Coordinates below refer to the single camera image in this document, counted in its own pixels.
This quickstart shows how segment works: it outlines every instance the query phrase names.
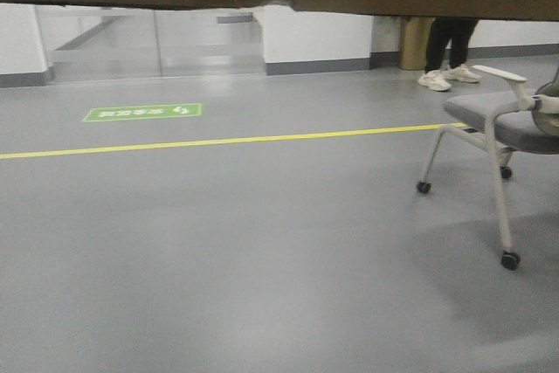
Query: shoe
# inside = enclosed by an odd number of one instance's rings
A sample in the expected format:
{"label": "shoe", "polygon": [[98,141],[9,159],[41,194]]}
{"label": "shoe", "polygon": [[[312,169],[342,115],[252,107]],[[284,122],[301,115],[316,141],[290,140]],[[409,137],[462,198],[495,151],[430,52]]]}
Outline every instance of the shoe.
{"label": "shoe", "polygon": [[448,91],[452,86],[448,83],[440,70],[431,70],[418,79],[418,84],[427,86],[432,91]]}
{"label": "shoe", "polygon": [[481,79],[481,76],[478,74],[470,72],[470,69],[468,69],[466,65],[460,65],[453,69],[447,67],[446,70],[443,71],[443,77],[448,80],[459,80],[465,83],[478,83]]}

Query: gray chair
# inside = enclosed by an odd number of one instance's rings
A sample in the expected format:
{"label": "gray chair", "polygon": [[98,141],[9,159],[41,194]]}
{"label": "gray chair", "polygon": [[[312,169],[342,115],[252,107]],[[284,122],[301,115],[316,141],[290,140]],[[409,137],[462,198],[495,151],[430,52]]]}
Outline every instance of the gray chair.
{"label": "gray chair", "polygon": [[544,133],[539,125],[536,126],[536,119],[532,115],[532,112],[538,113],[537,110],[559,113],[557,109],[559,98],[549,98],[544,95],[529,96],[524,86],[527,79],[517,74],[487,66],[473,68],[503,78],[512,87],[514,94],[485,93],[457,96],[446,100],[445,111],[463,122],[466,127],[459,128],[452,124],[445,124],[437,130],[417,189],[423,194],[431,189],[428,175],[445,133],[456,135],[473,146],[485,150],[491,165],[500,239],[504,249],[501,264],[509,270],[516,270],[521,258],[513,249],[502,180],[513,175],[508,163],[514,152],[559,154],[559,136]]}

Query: black pants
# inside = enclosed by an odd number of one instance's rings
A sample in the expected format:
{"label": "black pants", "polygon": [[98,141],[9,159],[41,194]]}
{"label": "black pants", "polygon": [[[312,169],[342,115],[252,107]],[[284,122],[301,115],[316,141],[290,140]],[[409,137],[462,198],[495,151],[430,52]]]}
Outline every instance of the black pants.
{"label": "black pants", "polygon": [[438,17],[431,24],[429,42],[427,43],[427,66],[425,73],[438,70],[443,64],[445,48],[451,43],[450,67],[460,66],[467,61],[468,45],[478,19],[456,19]]}

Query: glass wall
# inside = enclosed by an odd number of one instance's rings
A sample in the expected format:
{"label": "glass wall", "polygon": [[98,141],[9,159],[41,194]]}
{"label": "glass wall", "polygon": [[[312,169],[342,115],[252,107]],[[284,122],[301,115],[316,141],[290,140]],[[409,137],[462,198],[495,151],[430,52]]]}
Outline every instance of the glass wall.
{"label": "glass wall", "polygon": [[257,10],[37,10],[56,81],[265,70]]}

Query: caster wheel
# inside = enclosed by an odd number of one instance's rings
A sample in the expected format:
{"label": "caster wheel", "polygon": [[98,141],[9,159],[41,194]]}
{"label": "caster wheel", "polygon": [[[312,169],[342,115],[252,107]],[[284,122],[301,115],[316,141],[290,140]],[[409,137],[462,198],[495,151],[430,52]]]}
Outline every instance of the caster wheel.
{"label": "caster wheel", "polygon": [[513,170],[508,166],[500,167],[500,177],[503,179],[508,179],[513,175]]}
{"label": "caster wheel", "polygon": [[516,252],[503,251],[503,256],[500,259],[500,264],[507,270],[514,271],[521,263],[521,257]]}
{"label": "caster wheel", "polygon": [[416,188],[422,194],[427,194],[431,190],[431,184],[430,183],[424,183],[423,181],[419,181],[418,185],[416,185]]}

